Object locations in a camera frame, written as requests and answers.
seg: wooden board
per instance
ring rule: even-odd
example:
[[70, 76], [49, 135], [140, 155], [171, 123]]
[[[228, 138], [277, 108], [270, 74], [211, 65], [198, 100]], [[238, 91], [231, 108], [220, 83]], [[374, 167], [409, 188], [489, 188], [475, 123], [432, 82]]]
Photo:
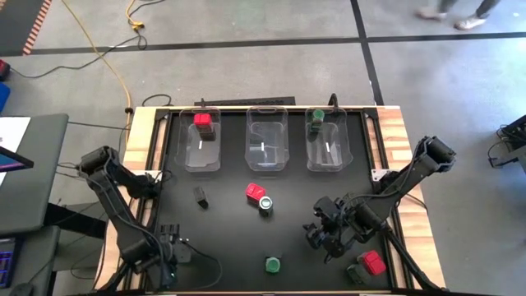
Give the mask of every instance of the wooden board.
[[[326, 106], [284, 106], [287, 109], [304, 109], [310, 107], [326, 107]], [[171, 107], [171, 109], [195, 108], [189, 107]], [[219, 107], [219, 109], [246, 109], [246, 106], [238, 107]], [[413, 152], [409, 145], [408, 135], [405, 130], [404, 119], [402, 112], [398, 106], [343, 106], [343, 108], [377, 108], [380, 120], [381, 133], [385, 146], [385, 152], [390, 169], [402, 169], [409, 163]], [[124, 165], [134, 171], [134, 173], [143, 173], [146, 166], [146, 159], [148, 157], [148, 150], [150, 148], [150, 141], [152, 139], [152, 131], [155, 121], [155, 113], [159, 107], [140, 107], [136, 108], [133, 123], [131, 125], [130, 137], [124, 155]], [[160, 151], [163, 143], [164, 129], [166, 121], [160, 119], [159, 135], [155, 145], [155, 157], [153, 161], [153, 168], [159, 169]], [[368, 122], [369, 135], [371, 138], [371, 146], [375, 158], [377, 168], [381, 168], [380, 156], [378, 153], [378, 146], [376, 144], [376, 135], [372, 129], [371, 121]], [[150, 171], [152, 175], [156, 175], [158, 171]], [[129, 201], [129, 196], [126, 191], [121, 190], [125, 200]], [[413, 196], [423, 201], [422, 190], [416, 186], [411, 192]], [[131, 210], [136, 213], [138, 202], [133, 202]], [[400, 220], [404, 232], [404, 239], [406, 247], [415, 260], [415, 262], [427, 274], [429, 279], [435, 284], [444, 287], [444, 277], [438, 255], [436, 253], [435, 242], [431, 232], [431, 226], [427, 218], [426, 211], [414, 201], [404, 198], [399, 206]], [[143, 223], [148, 219], [149, 211], [146, 211]], [[115, 228], [108, 224], [106, 248], [104, 265], [102, 273], [96, 288], [103, 286], [111, 277], [111, 275], [118, 268], [118, 248], [116, 245], [117, 234]], [[394, 254], [395, 276], [397, 278], [399, 287], [404, 287], [404, 273], [400, 264], [399, 257], [392, 249]], [[131, 287], [138, 288], [138, 276], [134, 276], [131, 282]]]

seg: yellow cable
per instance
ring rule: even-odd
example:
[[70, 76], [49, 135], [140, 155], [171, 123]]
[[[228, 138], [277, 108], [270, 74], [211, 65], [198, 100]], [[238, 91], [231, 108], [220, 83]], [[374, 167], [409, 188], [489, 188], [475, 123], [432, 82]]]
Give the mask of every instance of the yellow cable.
[[[97, 53], [97, 55], [99, 56], [99, 58], [101, 60], [104, 61], [104, 63], [106, 64], [106, 66], [108, 66], [109, 70], [111, 70], [111, 72], [117, 77], [118, 81], [120, 82], [122, 88], [124, 89], [124, 92], [126, 93], [126, 99], [127, 99], [127, 107], [128, 108], [131, 108], [132, 107], [132, 98], [130, 96], [130, 92], [128, 91], [128, 88], [126, 87], [126, 84], [124, 84], [124, 80], [121, 78], [120, 75], [118, 75], [117, 71], [112, 67], [112, 65], [109, 64], [109, 62], [106, 60], [106, 58], [104, 58], [104, 55], [102, 55], [101, 53], [99, 53], [99, 51], [97, 50], [97, 48], [95, 47], [95, 44], [93, 43], [93, 40], [91, 39], [90, 37], [90, 34], [88, 34], [88, 32], [85, 30], [85, 27], [82, 25], [82, 22], [81, 20], [78, 18], [78, 16], [76, 16], [75, 12], [73, 12], [73, 10], [69, 7], [69, 5], [67, 5], [66, 3], [66, 0], [62, 0], [62, 3], [64, 3], [64, 6], [66, 6], [67, 10], [72, 14], [72, 16], [75, 18], [76, 20], [76, 23], [79, 24], [79, 26], [81, 27], [82, 31], [84, 32], [84, 35], [86, 36], [86, 38], [90, 41], [90, 44], [91, 44], [91, 47], [93, 48], [93, 51], [95, 53]], [[131, 119], [131, 116], [129, 113], [126, 113], [126, 126], [129, 127], [130, 126], [130, 119]], [[127, 143], [128, 143], [128, 137], [130, 136], [130, 131], [129, 130], [126, 130], [126, 139], [125, 139], [125, 146], [127, 146]]]
[[145, 24], [142, 21], [134, 21], [132, 20], [132, 17], [130, 16], [130, 8], [132, 8], [133, 3], [135, 3], [135, 0], [131, 0], [130, 4], [128, 4], [128, 8], [126, 8], [126, 17], [131, 22], [131, 27], [133, 30], [137, 31], [145, 26]]

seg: red object in bin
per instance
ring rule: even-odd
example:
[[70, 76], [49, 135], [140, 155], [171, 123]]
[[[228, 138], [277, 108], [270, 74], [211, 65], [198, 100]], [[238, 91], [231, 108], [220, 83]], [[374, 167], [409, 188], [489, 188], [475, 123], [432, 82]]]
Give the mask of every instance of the red object in bin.
[[257, 203], [262, 197], [265, 196], [266, 190], [255, 183], [250, 183], [248, 184], [245, 193], [247, 194], [247, 198], [249, 201]]
[[212, 117], [207, 113], [196, 114], [194, 115], [194, 124], [199, 127], [209, 127], [212, 124]]
[[358, 262], [365, 267], [371, 275], [379, 275], [385, 271], [385, 263], [376, 251], [365, 252], [358, 257]]

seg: white paper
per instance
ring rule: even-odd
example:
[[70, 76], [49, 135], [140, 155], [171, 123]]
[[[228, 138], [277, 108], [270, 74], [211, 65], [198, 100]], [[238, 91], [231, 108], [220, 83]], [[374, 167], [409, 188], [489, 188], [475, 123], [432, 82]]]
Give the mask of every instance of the white paper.
[[[0, 146], [16, 152], [31, 118], [0, 118]], [[0, 185], [6, 173], [0, 173]]]

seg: person's legs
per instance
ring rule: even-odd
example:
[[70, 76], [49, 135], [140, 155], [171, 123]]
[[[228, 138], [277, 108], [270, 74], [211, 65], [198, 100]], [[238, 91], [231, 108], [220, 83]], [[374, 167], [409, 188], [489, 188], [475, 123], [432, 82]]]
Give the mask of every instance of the person's legs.
[[477, 17], [486, 19], [490, 12], [501, 0], [484, 0], [477, 9]]
[[424, 20], [442, 21], [451, 7], [458, 0], [440, 0], [437, 7], [423, 7], [416, 11], [416, 15]]
[[500, 1], [501, 0], [484, 0], [474, 15], [465, 20], [457, 21], [454, 24], [454, 27], [458, 30], [471, 30], [474, 27], [482, 25], [486, 22], [487, 17], [490, 15], [490, 11], [495, 8]]
[[438, 4], [438, 12], [447, 13], [458, 0], [441, 0]]

